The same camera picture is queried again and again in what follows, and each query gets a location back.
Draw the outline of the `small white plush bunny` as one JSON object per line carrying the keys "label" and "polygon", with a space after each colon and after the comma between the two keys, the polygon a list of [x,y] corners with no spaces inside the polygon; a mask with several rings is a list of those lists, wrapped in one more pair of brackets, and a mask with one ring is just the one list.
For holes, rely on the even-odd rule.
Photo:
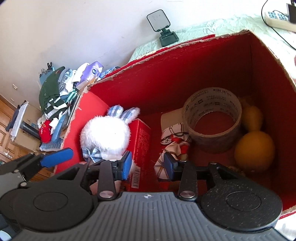
{"label": "small white plush bunny", "polygon": [[[83,159],[93,165],[100,160],[120,160],[130,142],[130,127],[140,113],[140,109],[124,110],[122,106],[112,106],[105,116],[89,120],[80,134]],[[116,192],[121,181],[115,181]]]}

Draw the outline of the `patterned fabric scrunchie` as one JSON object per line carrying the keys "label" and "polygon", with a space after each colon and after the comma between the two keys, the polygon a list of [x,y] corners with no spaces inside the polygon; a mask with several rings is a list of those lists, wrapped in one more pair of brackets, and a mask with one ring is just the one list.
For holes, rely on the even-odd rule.
{"label": "patterned fabric scrunchie", "polygon": [[184,123],[176,123],[165,128],[161,136],[161,145],[165,146],[158,160],[154,164],[154,171],[159,180],[169,180],[169,173],[165,170],[165,153],[169,153],[176,161],[185,161],[191,137]]}

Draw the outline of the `small red carton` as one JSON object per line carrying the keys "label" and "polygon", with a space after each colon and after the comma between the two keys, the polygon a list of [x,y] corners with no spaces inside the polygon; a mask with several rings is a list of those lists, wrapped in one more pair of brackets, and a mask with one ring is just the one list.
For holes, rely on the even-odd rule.
{"label": "small red carton", "polygon": [[139,118],[130,123],[129,128],[130,141],[127,150],[132,152],[132,167],[128,179],[122,185],[126,191],[141,192],[145,186],[151,129]]}

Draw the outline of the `packing tape roll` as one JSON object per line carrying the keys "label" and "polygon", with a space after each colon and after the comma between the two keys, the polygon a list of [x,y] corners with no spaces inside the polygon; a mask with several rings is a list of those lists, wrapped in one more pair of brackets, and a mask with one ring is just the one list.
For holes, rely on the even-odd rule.
{"label": "packing tape roll", "polygon": [[191,95],[182,109],[190,137],[206,152],[222,153],[237,139],[242,116],[238,98],[219,87],[202,89]]}

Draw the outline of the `yellow gourd toy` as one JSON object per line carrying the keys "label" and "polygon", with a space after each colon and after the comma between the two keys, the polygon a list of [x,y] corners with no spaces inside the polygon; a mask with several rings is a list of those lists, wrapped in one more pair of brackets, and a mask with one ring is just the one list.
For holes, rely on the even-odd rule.
{"label": "yellow gourd toy", "polygon": [[263,113],[244,99],[241,99],[241,123],[247,133],[237,142],[234,150],[236,164],[247,172],[267,170],[275,157],[275,145],[267,133],[261,130]]}

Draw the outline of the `blue pencil pouch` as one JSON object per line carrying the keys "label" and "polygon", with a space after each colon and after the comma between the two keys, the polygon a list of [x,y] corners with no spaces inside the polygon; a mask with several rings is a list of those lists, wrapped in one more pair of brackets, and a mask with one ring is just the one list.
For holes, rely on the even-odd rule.
{"label": "blue pencil pouch", "polygon": [[46,81],[46,79],[51,75],[51,73],[55,71],[55,68],[52,67],[50,69],[42,69],[42,72],[39,76],[39,81],[40,81],[40,84],[43,85],[44,82]]}

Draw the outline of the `red cardboard box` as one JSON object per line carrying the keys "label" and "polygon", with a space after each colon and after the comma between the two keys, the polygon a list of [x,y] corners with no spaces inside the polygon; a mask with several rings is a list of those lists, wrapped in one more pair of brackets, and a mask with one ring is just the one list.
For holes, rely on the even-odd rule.
{"label": "red cardboard box", "polygon": [[56,173],[83,161],[82,129],[115,105],[140,109],[128,146],[140,167],[137,191],[169,190],[154,167],[166,147],[161,116],[181,109],[189,161],[236,166],[281,198],[284,215],[295,212],[295,83],[253,33],[165,48],[87,87],[63,141],[73,158]]}

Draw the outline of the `purple tissue pack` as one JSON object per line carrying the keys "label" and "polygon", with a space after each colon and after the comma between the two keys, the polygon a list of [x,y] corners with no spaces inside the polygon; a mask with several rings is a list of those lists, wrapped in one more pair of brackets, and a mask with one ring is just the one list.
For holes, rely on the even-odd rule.
{"label": "purple tissue pack", "polygon": [[84,81],[90,81],[93,78],[97,78],[100,76],[103,70],[103,65],[99,63],[98,61],[94,61],[91,64],[88,64],[85,68],[85,70],[82,72],[82,75],[80,77],[80,82]]}

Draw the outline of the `phone stand with mirror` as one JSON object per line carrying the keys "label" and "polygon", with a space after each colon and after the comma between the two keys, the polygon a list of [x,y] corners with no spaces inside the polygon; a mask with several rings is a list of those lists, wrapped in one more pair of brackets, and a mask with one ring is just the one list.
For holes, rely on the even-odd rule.
{"label": "phone stand with mirror", "polygon": [[154,32],[161,34],[159,41],[162,47],[166,47],[179,41],[177,34],[169,30],[171,23],[162,9],[158,9],[157,11],[148,14],[147,20]]}

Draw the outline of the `cartoon print bed sheet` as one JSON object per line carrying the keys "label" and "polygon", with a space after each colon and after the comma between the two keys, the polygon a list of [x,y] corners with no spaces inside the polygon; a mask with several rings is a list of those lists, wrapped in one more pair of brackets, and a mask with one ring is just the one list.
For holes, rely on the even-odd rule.
{"label": "cartoon print bed sheet", "polygon": [[[249,30],[254,33],[269,47],[278,60],[281,61],[289,77],[293,79],[292,85],[295,87],[295,50],[288,45],[289,43],[295,48],[295,33],[279,28],[274,28],[273,30],[263,22],[261,16],[243,15],[211,20],[201,23],[198,26],[177,30],[176,32],[180,39],[178,43],[182,43],[199,37],[209,35],[222,36],[238,33],[243,30]],[[128,63],[140,59],[145,55],[152,54],[159,49],[162,49],[162,47],[159,40],[156,40],[155,37],[152,41],[136,47]],[[295,239],[295,205],[288,204],[288,206],[288,208],[284,208],[283,212],[286,216],[278,221],[276,229],[291,240]]]}

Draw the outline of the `white power strip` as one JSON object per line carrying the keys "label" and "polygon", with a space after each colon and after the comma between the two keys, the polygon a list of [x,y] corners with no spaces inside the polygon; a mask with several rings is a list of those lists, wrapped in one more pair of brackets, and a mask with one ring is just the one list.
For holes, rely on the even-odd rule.
{"label": "white power strip", "polygon": [[279,28],[290,32],[296,31],[295,24],[291,23],[286,15],[276,11],[266,11],[263,18],[267,25],[273,28]]}

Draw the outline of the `black charger adapter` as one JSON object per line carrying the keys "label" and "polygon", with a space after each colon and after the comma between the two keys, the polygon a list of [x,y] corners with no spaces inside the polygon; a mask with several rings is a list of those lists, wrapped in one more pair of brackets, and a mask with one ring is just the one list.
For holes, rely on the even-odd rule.
{"label": "black charger adapter", "polygon": [[291,23],[296,24],[296,6],[294,4],[287,4],[288,19]]}

